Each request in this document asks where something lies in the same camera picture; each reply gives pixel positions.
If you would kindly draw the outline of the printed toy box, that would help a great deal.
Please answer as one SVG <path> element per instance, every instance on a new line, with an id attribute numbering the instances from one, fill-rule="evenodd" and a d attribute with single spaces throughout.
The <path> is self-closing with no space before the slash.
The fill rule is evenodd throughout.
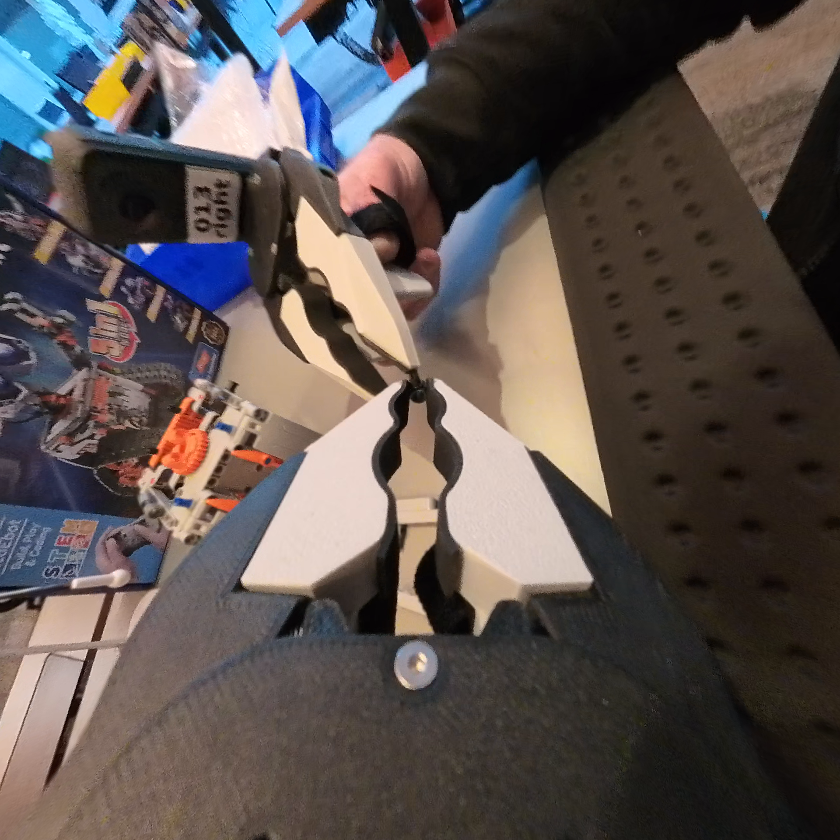
<path id="1" fill-rule="evenodd" d="M 159 576 L 169 539 L 138 486 L 227 324 L 70 227 L 2 172 L 1 583 L 125 569 Z"/>

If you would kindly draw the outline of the blue plastic bin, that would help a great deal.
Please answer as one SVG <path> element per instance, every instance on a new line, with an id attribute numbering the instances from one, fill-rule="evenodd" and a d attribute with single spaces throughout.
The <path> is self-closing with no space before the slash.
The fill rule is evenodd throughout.
<path id="1" fill-rule="evenodd" d="M 331 113 L 316 90 L 292 66 L 312 158 L 334 168 L 338 152 L 333 143 Z M 129 245 L 126 255 L 169 286 L 207 309 L 233 300 L 251 283 L 248 247 L 229 244 Z"/>

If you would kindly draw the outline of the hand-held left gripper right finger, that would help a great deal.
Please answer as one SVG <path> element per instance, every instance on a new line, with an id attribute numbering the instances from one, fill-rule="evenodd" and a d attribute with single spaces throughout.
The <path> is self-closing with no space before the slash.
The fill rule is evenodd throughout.
<path id="1" fill-rule="evenodd" d="M 503 602 L 589 593 L 594 578 L 531 453 L 440 379 L 427 383 L 437 501 L 434 560 L 446 602 L 479 635 Z"/>

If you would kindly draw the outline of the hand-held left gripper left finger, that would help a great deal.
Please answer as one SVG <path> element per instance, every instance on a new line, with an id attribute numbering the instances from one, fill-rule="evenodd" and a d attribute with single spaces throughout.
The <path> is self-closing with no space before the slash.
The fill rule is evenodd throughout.
<path id="1" fill-rule="evenodd" d="M 414 394 L 385 388 L 313 444 L 255 548 L 249 592 L 331 600 L 364 634 L 396 630 L 399 540 L 389 480 Z"/>

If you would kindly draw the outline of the black perforated panel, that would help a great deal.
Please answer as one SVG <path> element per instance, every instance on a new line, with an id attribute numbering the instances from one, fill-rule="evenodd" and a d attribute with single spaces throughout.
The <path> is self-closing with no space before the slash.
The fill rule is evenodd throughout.
<path id="1" fill-rule="evenodd" d="M 838 838 L 838 353 L 675 72 L 542 196 L 612 514 Z"/>

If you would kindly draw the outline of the person's black jacket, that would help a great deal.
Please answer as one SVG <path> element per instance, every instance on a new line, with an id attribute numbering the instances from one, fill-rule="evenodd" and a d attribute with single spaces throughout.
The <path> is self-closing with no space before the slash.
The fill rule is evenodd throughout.
<path id="1" fill-rule="evenodd" d="M 784 257 L 805 287 L 836 286 L 839 243 L 839 65 L 805 127 L 767 218 Z"/>

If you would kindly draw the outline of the grey orange toy brick vehicle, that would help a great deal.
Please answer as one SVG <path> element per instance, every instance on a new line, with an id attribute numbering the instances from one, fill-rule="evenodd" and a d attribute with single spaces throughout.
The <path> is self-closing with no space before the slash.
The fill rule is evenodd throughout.
<path id="1" fill-rule="evenodd" d="M 139 482 L 145 519 L 187 547 L 200 543 L 282 466 L 264 441 L 270 413 L 225 386 L 195 380 Z"/>

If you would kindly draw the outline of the person's right hand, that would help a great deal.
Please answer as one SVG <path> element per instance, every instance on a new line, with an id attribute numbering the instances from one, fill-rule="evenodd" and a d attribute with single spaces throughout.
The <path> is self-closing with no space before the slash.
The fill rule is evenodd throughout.
<path id="1" fill-rule="evenodd" d="M 376 134 L 338 175 L 341 207 L 349 216 L 378 202 L 376 191 L 395 199 L 406 213 L 416 246 L 412 271 L 436 290 L 444 236 L 443 216 L 417 154 L 404 142 Z"/>

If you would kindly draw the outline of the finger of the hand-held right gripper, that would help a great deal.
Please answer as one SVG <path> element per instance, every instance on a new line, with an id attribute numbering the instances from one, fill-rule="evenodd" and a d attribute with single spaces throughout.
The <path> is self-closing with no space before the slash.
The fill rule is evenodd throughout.
<path id="1" fill-rule="evenodd" d="M 275 329 L 289 351 L 357 396 L 370 400 L 388 386 L 376 367 L 384 359 L 380 348 L 363 336 L 328 285 L 275 276 Z"/>
<path id="2" fill-rule="evenodd" d="M 416 375 L 415 342 L 372 243 L 350 231 L 337 205 L 297 196 L 294 209 L 294 277 L 328 285 L 363 336 L 380 348 L 380 362 Z"/>

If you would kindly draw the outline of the yellow box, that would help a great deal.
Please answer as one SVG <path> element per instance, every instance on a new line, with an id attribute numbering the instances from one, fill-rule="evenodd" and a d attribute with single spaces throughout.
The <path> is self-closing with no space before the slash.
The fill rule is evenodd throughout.
<path id="1" fill-rule="evenodd" d="M 128 40 L 93 81 L 81 104 L 93 117 L 113 122 L 151 69 L 152 58 L 141 46 Z"/>

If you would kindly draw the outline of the person's right forearm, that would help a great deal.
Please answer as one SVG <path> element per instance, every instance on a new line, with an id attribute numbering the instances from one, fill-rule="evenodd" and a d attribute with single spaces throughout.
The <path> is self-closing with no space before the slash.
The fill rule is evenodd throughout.
<path id="1" fill-rule="evenodd" d="M 579 136 L 748 19 L 795 1 L 494 2 L 433 51 L 381 131 L 418 156 L 448 228 L 532 158 Z"/>

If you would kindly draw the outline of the clear plastic wrap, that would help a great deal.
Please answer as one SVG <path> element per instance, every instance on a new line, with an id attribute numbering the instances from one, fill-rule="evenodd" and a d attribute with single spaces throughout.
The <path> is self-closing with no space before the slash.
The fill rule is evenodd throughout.
<path id="1" fill-rule="evenodd" d="M 284 51 L 262 74 L 239 54 L 215 70 L 162 45 L 154 48 L 153 57 L 171 143 L 251 160 L 290 149 L 312 160 L 297 85 Z"/>

